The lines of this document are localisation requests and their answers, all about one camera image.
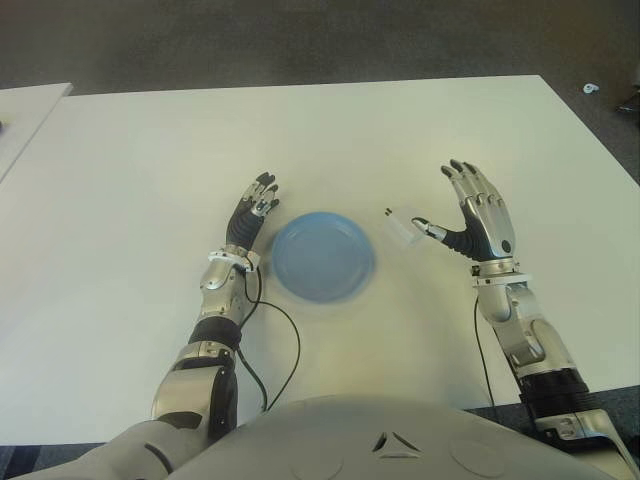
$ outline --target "blue plate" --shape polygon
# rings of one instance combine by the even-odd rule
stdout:
[[[299,297],[331,302],[362,288],[374,256],[358,225],[335,213],[316,212],[296,218],[278,233],[272,263],[278,280]]]

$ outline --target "small white object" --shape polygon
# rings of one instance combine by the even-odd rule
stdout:
[[[387,232],[400,243],[400,246],[410,247],[425,238],[425,235],[411,223],[411,219],[419,216],[421,212],[404,206],[389,210],[391,213],[386,215]]]
[[[600,87],[597,86],[595,83],[585,83],[584,87],[582,87],[582,91],[587,95],[590,95],[593,92],[597,92],[598,90],[600,90]]]

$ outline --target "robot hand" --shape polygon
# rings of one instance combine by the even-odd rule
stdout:
[[[425,235],[467,257],[484,262],[511,258],[515,234],[500,193],[477,167],[451,160],[441,168],[455,189],[467,229],[452,232],[421,217],[411,219]]]
[[[274,175],[265,172],[249,185],[227,226],[227,245],[251,250],[253,242],[264,223],[264,217],[280,203],[275,198],[278,185]]]

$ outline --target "black fingertip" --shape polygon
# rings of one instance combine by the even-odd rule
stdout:
[[[264,172],[256,178],[256,182],[261,183],[263,185],[269,185],[271,182],[267,182],[269,180],[269,172]]]
[[[463,162],[463,163],[466,165],[466,167],[469,169],[471,173],[473,173],[474,175],[478,173],[478,171],[476,170],[476,167],[474,167],[473,165],[467,162]]]
[[[462,164],[460,162],[458,162],[457,160],[451,159],[449,161],[449,163],[451,164],[451,166],[453,168],[455,168],[456,170],[458,170],[459,172],[462,172],[464,170],[464,168],[462,167]]]

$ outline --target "fingertip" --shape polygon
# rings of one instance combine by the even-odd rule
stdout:
[[[446,165],[443,165],[442,167],[440,167],[440,171],[444,173],[448,178],[453,177],[453,170],[451,170]]]
[[[457,160],[454,160],[453,158],[451,160],[449,160],[449,163],[451,164],[451,166],[453,168],[455,168],[459,172],[462,172],[464,170],[464,168],[462,167],[462,164],[460,162],[458,162]]]
[[[469,171],[471,173],[473,173],[474,175],[476,173],[478,173],[478,169],[476,167],[474,167],[473,165],[471,165],[470,163],[467,163],[467,162],[463,162],[463,163],[465,164],[465,166],[469,169]]]

